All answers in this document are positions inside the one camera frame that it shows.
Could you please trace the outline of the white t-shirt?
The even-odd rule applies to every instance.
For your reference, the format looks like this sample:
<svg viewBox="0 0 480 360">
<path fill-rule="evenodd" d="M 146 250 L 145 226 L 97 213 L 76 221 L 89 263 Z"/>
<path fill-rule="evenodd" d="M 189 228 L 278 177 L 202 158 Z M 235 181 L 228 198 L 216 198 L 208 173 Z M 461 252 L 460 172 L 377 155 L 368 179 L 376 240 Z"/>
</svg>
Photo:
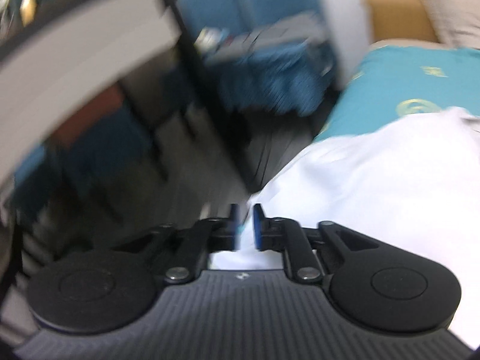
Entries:
<svg viewBox="0 0 480 360">
<path fill-rule="evenodd" d="M 479 117 L 452 107 L 308 146 L 251 204 L 307 228 L 330 220 L 449 268 L 451 331 L 479 345 Z"/>
</svg>

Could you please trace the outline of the teal patterned bed sheet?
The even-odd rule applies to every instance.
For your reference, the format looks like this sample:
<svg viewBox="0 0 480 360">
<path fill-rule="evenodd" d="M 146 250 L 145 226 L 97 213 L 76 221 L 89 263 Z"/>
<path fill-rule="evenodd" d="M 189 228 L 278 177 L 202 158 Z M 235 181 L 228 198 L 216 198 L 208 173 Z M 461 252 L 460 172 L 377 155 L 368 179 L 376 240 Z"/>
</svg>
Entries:
<svg viewBox="0 0 480 360">
<path fill-rule="evenodd" d="M 372 133 L 411 114 L 479 115 L 479 51 L 386 45 L 364 57 L 314 139 Z"/>
</svg>

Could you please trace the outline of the grey folded cloth on chair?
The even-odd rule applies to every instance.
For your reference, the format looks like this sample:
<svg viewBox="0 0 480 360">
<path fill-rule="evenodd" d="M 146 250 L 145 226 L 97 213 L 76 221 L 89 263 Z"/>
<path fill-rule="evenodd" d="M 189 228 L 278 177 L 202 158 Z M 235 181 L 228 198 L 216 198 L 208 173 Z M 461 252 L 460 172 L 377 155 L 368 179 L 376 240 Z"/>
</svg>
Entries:
<svg viewBox="0 0 480 360">
<path fill-rule="evenodd" d="M 224 63 L 250 55 L 254 51 L 282 45 L 312 41 L 322 44 L 328 40 L 328 31 L 317 16 L 304 12 L 255 28 L 227 41 L 205 58 L 207 64 Z"/>
</svg>

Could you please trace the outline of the blue covered chair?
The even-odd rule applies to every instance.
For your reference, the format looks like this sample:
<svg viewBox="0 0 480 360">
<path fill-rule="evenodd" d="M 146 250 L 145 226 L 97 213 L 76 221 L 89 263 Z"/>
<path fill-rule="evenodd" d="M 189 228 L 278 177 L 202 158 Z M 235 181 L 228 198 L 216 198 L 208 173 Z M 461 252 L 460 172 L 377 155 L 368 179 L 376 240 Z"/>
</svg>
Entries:
<svg viewBox="0 0 480 360">
<path fill-rule="evenodd" d="M 311 115 L 337 60 L 320 0 L 176 0 L 195 39 L 220 43 L 202 61 L 229 111 Z"/>
</svg>

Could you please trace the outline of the grey pillow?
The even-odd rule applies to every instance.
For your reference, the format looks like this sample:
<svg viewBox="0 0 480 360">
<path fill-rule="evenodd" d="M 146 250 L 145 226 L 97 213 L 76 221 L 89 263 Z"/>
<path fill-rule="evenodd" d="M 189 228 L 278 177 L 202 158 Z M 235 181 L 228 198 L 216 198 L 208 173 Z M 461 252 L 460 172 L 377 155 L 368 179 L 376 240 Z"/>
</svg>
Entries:
<svg viewBox="0 0 480 360">
<path fill-rule="evenodd" d="M 479 48 L 479 0 L 421 0 L 440 42 Z"/>
</svg>

